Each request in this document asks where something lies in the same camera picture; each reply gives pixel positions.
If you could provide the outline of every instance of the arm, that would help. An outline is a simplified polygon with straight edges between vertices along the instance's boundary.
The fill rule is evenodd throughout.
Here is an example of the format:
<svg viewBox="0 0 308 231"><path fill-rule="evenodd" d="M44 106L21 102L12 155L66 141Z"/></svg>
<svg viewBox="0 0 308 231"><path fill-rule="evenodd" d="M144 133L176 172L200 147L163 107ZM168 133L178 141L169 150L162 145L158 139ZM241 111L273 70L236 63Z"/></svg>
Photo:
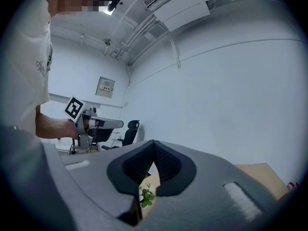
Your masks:
<svg viewBox="0 0 308 231"><path fill-rule="evenodd" d="M53 119L40 112L36 107L36 135L44 139L73 138L77 139L77 132L73 121L69 119Z"/></svg>

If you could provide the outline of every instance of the ceiling light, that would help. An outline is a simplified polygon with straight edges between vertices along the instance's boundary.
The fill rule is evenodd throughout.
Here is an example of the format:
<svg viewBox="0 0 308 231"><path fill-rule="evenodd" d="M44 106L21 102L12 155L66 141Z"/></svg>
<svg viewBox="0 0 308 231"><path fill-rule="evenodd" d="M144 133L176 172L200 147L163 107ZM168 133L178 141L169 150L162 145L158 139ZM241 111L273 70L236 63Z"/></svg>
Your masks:
<svg viewBox="0 0 308 231"><path fill-rule="evenodd" d="M114 8L112 11L108 11L108 6L100 6L100 7L98 7L98 11L100 11L100 12L104 12L104 13L106 13L106 14L108 14L108 15L112 15L112 13L114 12L116 10L116 8Z"/></svg>

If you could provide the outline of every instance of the cable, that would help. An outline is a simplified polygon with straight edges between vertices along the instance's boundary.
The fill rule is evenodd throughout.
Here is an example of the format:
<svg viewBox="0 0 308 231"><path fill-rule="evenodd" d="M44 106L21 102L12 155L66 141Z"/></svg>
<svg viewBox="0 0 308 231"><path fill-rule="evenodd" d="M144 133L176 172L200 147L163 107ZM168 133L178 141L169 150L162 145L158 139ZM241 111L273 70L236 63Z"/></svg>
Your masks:
<svg viewBox="0 0 308 231"><path fill-rule="evenodd" d="M216 8L216 1L217 1L217 0L210 0L210 1L208 2L208 4L207 4L208 7L209 7L210 5L212 5L212 4L214 4L214 6L213 6L211 9L209 9L210 11L212 11L213 9Z"/></svg>
<svg viewBox="0 0 308 231"><path fill-rule="evenodd" d="M126 86L126 89L125 89L125 92L124 92L124 95L123 95L123 100L122 100L121 110L120 110L120 114L119 114L119 119L120 119L120 117L121 117L121 112L122 112L122 109L123 109L123 103L124 103L125 94L126 94L127 88L128 88L129 85L130 85L130 78L129 78L127 66L126 66L126 73L127 73L129 82L128 82L128 85ZM114 145L114 143L115 143L115 138L114 138L114 141L113 141L113 143L111 144L110 147L112 147L112 146Z"/></svg>
<svg viewBox="0 0 308 231"><path fill-rule="evenodd" d="M72 149L73 144L71 145L71 147L69 148L68 154L71 154L71 149Z"/></svg>
<svg viewBox="0 0 308 231"><path fill-rule="evenodd" d="M99 148L98 148L98 143L96 144L96 145L90 145L89 147L88 147L88 153L90 153L91 152L91 149L96 149L97 151L99 151Z"/></svg>

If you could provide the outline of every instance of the white t-shirt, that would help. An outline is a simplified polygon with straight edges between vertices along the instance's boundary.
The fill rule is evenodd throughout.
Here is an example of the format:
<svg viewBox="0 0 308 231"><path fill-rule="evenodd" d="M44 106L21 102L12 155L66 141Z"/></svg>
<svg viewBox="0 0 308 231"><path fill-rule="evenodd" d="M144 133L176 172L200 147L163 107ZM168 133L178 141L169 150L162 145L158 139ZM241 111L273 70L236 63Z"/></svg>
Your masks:
<svg viewBox="0 0 308 231"><path fill-rule="evenodd" d="M36 106L49 101L50 20L47 1L32 0L16 16L2 49L6 80L2 121L33 134Z"/></svg>

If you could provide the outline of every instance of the printed logo on shirt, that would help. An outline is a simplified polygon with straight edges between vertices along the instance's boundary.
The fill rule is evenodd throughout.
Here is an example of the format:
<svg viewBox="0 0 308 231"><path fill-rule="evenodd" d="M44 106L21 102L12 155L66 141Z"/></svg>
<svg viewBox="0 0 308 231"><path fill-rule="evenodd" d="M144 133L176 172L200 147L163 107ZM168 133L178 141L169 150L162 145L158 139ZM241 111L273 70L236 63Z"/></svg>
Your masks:
<svg viewBox="0 0 308 231"><path fill-rule="evenodd" d="M50 65L52 63L52 54L53 54L53 48L52 48L52 43L50 42L50 50L49 50L46 72L50 71ZM43 66L43 61L37 61L37 67L38 71L40 71L44 76L44 78L46 78L46 72L45 72L45 67Z"/></svg>
<svg viewBox="0 0 308 231"><path fill-rule="evenodd" d="M38 71L42 73L44 78L46 78L45 67L43 66L43 61L37 61Z"/></svg>

